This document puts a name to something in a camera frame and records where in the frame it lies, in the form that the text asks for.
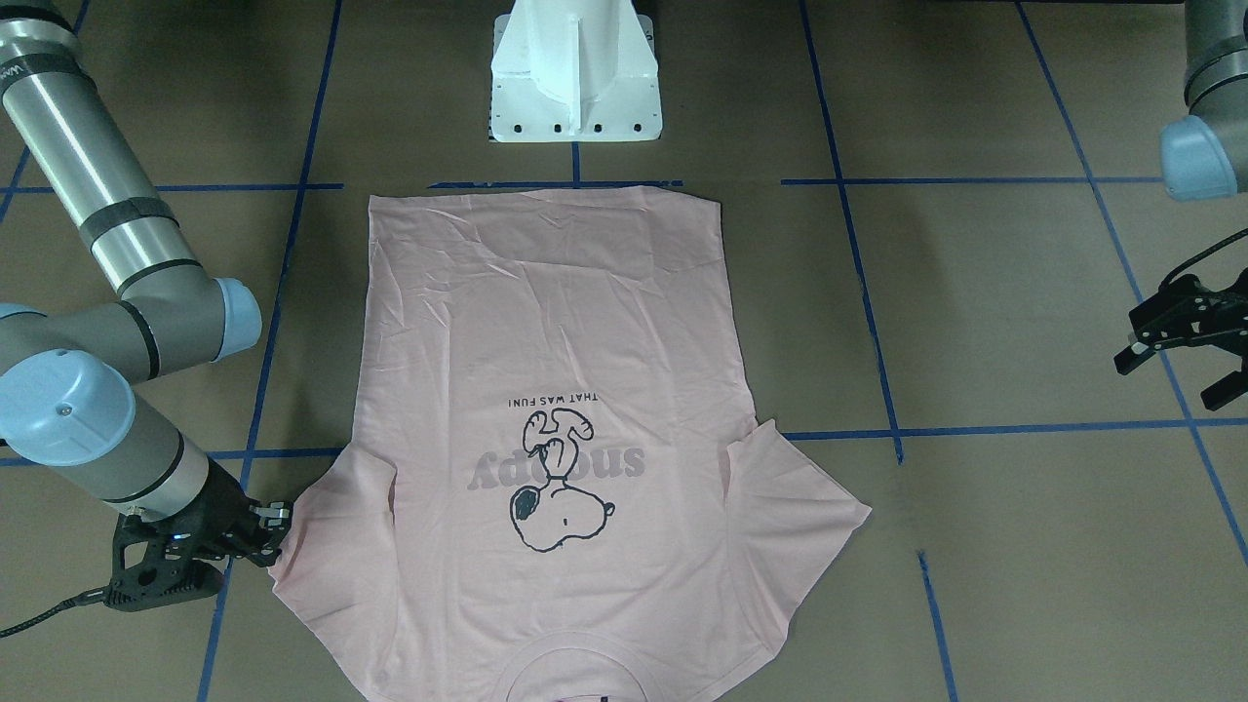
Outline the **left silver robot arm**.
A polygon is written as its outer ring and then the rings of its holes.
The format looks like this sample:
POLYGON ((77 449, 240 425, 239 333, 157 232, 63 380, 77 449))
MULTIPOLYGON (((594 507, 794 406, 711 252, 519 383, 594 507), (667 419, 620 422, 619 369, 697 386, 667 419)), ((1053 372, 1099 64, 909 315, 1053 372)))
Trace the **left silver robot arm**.
POLYGON ((1159 130, 1159 171, 1181 204, 1247 191, 1246 1, 1186 1, 1183 101, 1159 130))

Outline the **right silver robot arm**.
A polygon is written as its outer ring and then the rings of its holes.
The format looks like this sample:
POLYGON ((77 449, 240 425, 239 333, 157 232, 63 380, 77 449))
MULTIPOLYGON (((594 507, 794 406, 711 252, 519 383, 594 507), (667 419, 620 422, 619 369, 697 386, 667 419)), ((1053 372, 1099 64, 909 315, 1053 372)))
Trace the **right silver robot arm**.
POLYGON ((2 4, 2 110, 115 294, 74 314, 2 306, 2 441, 187 555, 275 563, 293 511, 262 506, 139 396, 255 347, 255 294, 206 274, 50 1, 2 4))

